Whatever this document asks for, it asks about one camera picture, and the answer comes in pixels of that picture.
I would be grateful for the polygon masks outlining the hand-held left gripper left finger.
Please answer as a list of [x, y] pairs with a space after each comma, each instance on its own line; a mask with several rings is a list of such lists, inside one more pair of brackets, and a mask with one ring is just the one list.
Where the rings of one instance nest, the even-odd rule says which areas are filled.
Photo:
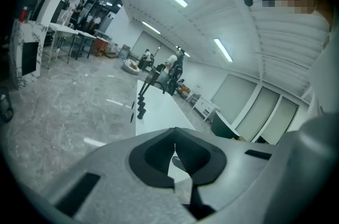
[[135, 147], [129, 155], [129, 166], [146, 185], [173, 189], [174, 179], [168, 176], [175, 152], [175, 129], [170, 128]]

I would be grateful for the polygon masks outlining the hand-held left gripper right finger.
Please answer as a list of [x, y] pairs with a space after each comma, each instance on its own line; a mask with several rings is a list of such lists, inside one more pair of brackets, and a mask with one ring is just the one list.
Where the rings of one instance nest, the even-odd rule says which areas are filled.
[[213, 183], [227, 164], [227, 157], [219, 147], [181, 128], [175, 129], [175, 151], [194, 186]]

